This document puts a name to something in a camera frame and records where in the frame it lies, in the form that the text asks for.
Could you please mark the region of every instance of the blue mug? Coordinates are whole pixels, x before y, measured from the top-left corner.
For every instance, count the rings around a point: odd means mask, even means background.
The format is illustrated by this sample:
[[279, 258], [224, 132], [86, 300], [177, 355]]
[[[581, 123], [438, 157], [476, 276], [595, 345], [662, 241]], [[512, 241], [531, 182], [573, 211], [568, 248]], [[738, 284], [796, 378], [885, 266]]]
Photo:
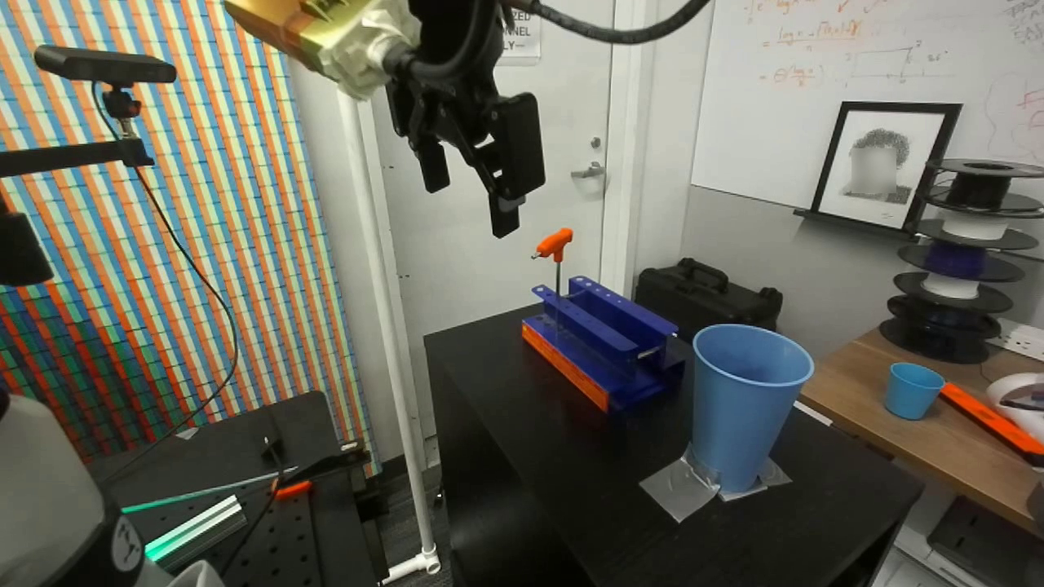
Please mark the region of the blue mug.
[[920, 420], [932, 410], [942, 382], [945, 378], [927, 366], [893, 362], [885, 404], [893, 417]]

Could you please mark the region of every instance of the orange object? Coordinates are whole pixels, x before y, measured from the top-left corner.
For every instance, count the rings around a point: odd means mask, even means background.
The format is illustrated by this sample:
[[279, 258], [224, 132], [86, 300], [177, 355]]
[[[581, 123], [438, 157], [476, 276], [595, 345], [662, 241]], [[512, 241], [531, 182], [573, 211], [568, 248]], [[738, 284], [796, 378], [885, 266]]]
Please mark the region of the orange object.
[[521, 322], [521, 338], [551, 362], [599, 413], [610, 413], [610, 391], [599, 387], [577, 362], [562, 355], [538, 329]]
[[553, 258], [562, 264], [564, 243], [573, 241], [573, 228], [557, 228], [535, 243], [535, 258]]
[[973, 393], [952, 382], [942, 386], [942, 397], [952, 408], [959, 408], [961, 413], [968, 413], [973, 420], [980, 420], [986, 432], [993, 432], [999, 440], [1014, 448], [1032, 462], [1044, 462], [1044, 442], [1036, 436], [1032, 436], [1026, 432], [1022, 432], [1006, 410], [986, 404], [980, 393]]
[[301, 480], [301, 482], [273, 490], [273, 503], [290, 503], [290, 499], [301, 499], [301, 496], [311, 496], [311, 492], [312, 492], [312, 482]]

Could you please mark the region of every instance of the colorful striped backdrop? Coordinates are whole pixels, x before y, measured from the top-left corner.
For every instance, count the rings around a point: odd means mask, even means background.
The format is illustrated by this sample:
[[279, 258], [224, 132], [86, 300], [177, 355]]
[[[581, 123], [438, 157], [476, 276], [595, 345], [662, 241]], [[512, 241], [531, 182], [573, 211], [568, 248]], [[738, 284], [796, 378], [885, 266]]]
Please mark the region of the colorful striped backdrop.
[[[209, 417], [326, 391], [341, 440], [368, 448], [286, 63], [217, 0], [5, 0], [0, 150], [107, 138], [86, 83], [34, 64], [42, 41], [179, 70], [134, 97], [158, 161], [142, 175], [240, 329], [240, 372]], [[0, 286], [0, 386], [53, 404], [82, 455], [167, 433], [222, 382], [224, 317], [122, 162], [0, 180], [0, 208], [30, 214], [55, 271]]]

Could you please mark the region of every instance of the cable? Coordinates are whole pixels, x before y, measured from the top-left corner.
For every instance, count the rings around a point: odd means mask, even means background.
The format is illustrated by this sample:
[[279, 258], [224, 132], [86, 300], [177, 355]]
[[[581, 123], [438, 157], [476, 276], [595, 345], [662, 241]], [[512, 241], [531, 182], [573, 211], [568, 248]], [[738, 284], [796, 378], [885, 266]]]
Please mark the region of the cable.
[[[92, 86], [92, 97], [94, 97], [94, 111], [98, 117], [103, 122], [103, 126], [110, 132], [110, 138], [118, 138], [118, 126], [107, 122], [107, 114], [100, 111], [100, 101], [98, 101], [98, 83]], [[202, 279], [202, 286], [215, 297], [215, 304], [222, 307], [224, 312], [224, 322], [227, 322], [227, 335], [231, 335], [231, 360], [224, 366], [224, 378], [215, 386], [215, 391], [181, 420], [177, 425], [168, 433], [164, 433], [159, 440], [153, 440], [146, 450], [140, 450], [130, 462], [123, 462], [118, 472], [126, 472], [130, 466], [137, 466], [153, 448], [167, 442], [168, 436], [177, 436], [181, 426], [197, 425], [197, 417], [227, 387], [227, 382], [236, 378], [239, 372], [239, 327], [236, 327], [236, 317], [231, 317], [231, 307], [227, 300], [217, 295], [217, 286], [202, 274], [202, 266], [197, 264], [197, 258], [188, 253], [188, 248], [181, 243], [181, 238], [172, 232], [153, 187], [142, 180], [142, 173], [137, 167], [130, 167], [130, 173], [137, 175], [137, 182], [142, 187], [142, 191], [151, 196], [151, 207], [153, 211], [159, 214], [168, 241], [177, 243], [177, 250], [185, 258], [185, 264], [193, 266], [193, 274]]]
[[657, 41], [657, 40], [682, 30], [685, 23], [691, 23], [709, 7], [709, 0], [685, 0], [673, 17], [664, 17], [651, 27], [643, 27], [643, 30], [614, 30], [614, 27], [583, 23], [583, 21], [568, 17], [541, 0], [516, 0], [512, 7], [521, 12], [535, 12], [535, 17], [562, 27], [573, 37], [583, 37], [583, 40], [614, 41], [614, 46], [643, 46], [643, 41]]

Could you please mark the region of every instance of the white bottle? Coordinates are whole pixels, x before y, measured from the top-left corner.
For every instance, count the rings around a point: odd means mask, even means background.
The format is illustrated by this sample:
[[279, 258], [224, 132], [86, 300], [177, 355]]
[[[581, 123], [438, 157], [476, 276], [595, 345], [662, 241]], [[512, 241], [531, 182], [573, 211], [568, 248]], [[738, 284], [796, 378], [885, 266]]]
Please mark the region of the white bottle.
[[100, 492], [53, 410], [0, 391], [0, 584], [48, 580], [100, 521]]

